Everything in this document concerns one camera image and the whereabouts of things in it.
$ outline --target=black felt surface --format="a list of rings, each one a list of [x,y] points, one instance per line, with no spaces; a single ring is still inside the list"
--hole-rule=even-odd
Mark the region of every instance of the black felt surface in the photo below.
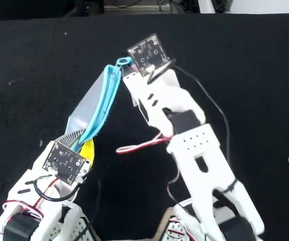
[[[263,238],[289,240],[289,15],[0,22],[0,214],[8,190],[64,132],[69,114],[105,65],[154,32],[227,114],[234,171],[263,218]],[[217,110],[196,84],[181,74],[179,79],[224,144]],[[151,237],[173,205],[166,183],[176,169],[164,146],[115,154],[117,147],[155,134],[121,85],[95,140],[103,192],[94,227],[101,238]],[[178,199],[188,197],[182,181],[172,191]],[[89,217],[95,195],[96,184],[89,182],[77,199]]]

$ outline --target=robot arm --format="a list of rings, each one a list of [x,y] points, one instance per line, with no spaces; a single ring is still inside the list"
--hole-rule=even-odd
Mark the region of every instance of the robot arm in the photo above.
[[[168,58],[158,61],[152,57],[150,50],[156,45],[160,43],[153,35],[129,50],[131,55],[135,54],[133,59],[137,66],[124,67],[123,82],[148,125],[165,137],[172,137],[167,152],[177,163],[199,221],[179,205],[175,208],[178,218],[197,240],[231,241],[214,217],[213,191],[218,190],[244,218],[233,227],[239,229],[237,232],[245,232],[246,237],[241,236],[239,240],[258,236],[264,231],[260,215],[242,183],[235,178],[211,126],[205,123],[204,112],[190,94],[180,88],[175,72],[168,69]],[[160,51],[156,55],[166,56],[162,47]]]

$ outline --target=circuit board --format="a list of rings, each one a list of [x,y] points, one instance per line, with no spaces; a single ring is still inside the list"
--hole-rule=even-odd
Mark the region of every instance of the circuit board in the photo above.
[[[128,49],[130,56],[138,67],[142,77],[150,74],[148,68],[154,65],[155,69],[169,62],[156,34],[142,40]]]
[[[69,147],[54,142],[49,152],[43,169],[49,172],[55,172],[55,176],[63,182],[72,185],[78,176],[86,159]]]

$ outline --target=black wire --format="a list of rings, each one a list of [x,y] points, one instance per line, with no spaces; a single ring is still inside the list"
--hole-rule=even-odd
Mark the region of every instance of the black wire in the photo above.
[[[172,14],[171,0],[169,0],[169,6],[170,6],[170,13]]]
[[[92,172],[92,170],[93,170],[93,168],[90,169],[90,171],[89,171],[88,173],[86,173],[85,176],[83,176],[83,180],[85,180],[85,179],[89,176],[89,174]],[[34,180],[33,186],[34,186],[34,189],[35,189],[36,193],[37,193],[40,197],[42,197],[42,198],[44,198],[45,200],[50,201],[50,202],[61,202],[61,201],[65,201],[65,200],[70,199],[72,196],[75,195],[75,193],[78,191],[79,187],[83,184],[83,183],[78,183],[78,184],[74,187],[74,189],[72,190],[72,192],[69,193],[69,194],[67,194],[66,196],[59,197],[59,198],[54,198],[54,197],[50,197],[50,196],[45,195],[45,194],[39,189],[39,187],[38,187],[38,185],[37,185],[37,181],[38,181],[38,180],[43,179],[43,178],[45,178],[45,177],[49,177],[49,176],[51,176],[51,175],[41,176],[41,177],[37,178],[36,180]]]
[[[206,89],[204,88],[204,86],[200,83],[200,81],[198,80],[198,78],[196,78],[194,75],[186,72],[185,70],[183,70],[182,68],[173,65],[176,69],[180,70],[183,74],[185,74],[187,77],[194,79],[196,81],[196,83],[200,86],[200,88],[203,90],[203,92],[205,93],[205,95],[208,97],[208,99],[214,104],[214,106],[218,109],[218,111],[220,112],[220,114],[222,115],[224,122],[225,122],[225,126],[226,126],[226,158],[227,158],[227,162],[229,164],[229,166],[231,167],[231,163],[230,163],[230,130],[229,130],[229,123],[228,123],[228,119],[225,115],[225,113],[223,112],[223,110],[218,106],[218,104],[215,102],[215,100],[209,95],[209,93],[206,91]]]
[[[98,212],[99,209],[99,205],[100,205],[100,199],[101,199],[101,181],[99,179],[99,190],[98,190],[98,198],[96,200],[96,204],[95,204],[95,211],[93,213],[92,218],[90,219],[90,221],[86,224],[86,227],[82,230],[82,232],[79,233],[79,235],[73,240],[73,241],[78,241],[81,237],[83,237],[83,235],[86,233],[87,230],[90,229],[92,223],[94,222],[94,219],[96,217],[96,214]]]
[[[40,197],[42,197],[42,198],[44,198],[45,200],[47,200],[47,201],[50,201],[50,202],[61,202],[61,201],[65,201],[65,200],[68,200],[68,199],[70,199],[72,196],[74,196],[74,194],[78,191],[78,189],[79,189],[79,187],[80,187],[80,183],[78,183],[76,186],[75,186],[75,188],[72,190],[72,192],[71,193],[69,193],[68,195],[66,195],[66,196],[63,196],[63,197],[59,197],[59,198],[54,198],[54,197],[49,197],[49,196],[47,196],[47,195],[45,195],[39,188],[38,188],[38,186],[37,186],[37,181],[38,181],[39,179],[37,178],[36,180],[34,180],[34,182],[33,182],[33,186],[34,186],[34,188],[35,188],[35,191],[36,191],[36,193],[40,196]]]
[[[177,2],[175,2],[175,1],[173,1],[173,0],[171,0],[171,2],[173,3],[173,6],[178,10],[178,12],[181,14],[181,11],[180,11],[180,9],[178,8],[178,6],[177,5],[180,5],[181,6],[181,4],[180,3],[177,3]]]
[[[159,4],[159,0],[156,1],[159,7],[159,11],[162,12],[162,6],[163,4],[166,2],[166,0],[163,0],[160,4]]]
[[[138,4],[138,3],[141,2],[141,1],[142,1],[142,0],[137,0],[136,2],[134,2],[134,3],[130,4],[130,5],[119,6],[119,5],[115,4],[115,3],[113,3],[111,0],[108,0],[108,2],[109,2],[110,4],[112,4],[113,6],[116,6],[117,8],[120,8],[120,9],[125,9],[125,8],[128,8],[128,7],[134,6],[134,5]]]

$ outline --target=yellow tag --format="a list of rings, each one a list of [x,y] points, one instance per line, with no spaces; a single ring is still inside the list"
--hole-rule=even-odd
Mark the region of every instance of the yellow tag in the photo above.
[[[84,143],[82,150],[79,154],[90,161],[90,167],[93,166],[95,156],[95,145],[93,139],[90,139],[89,141]]]

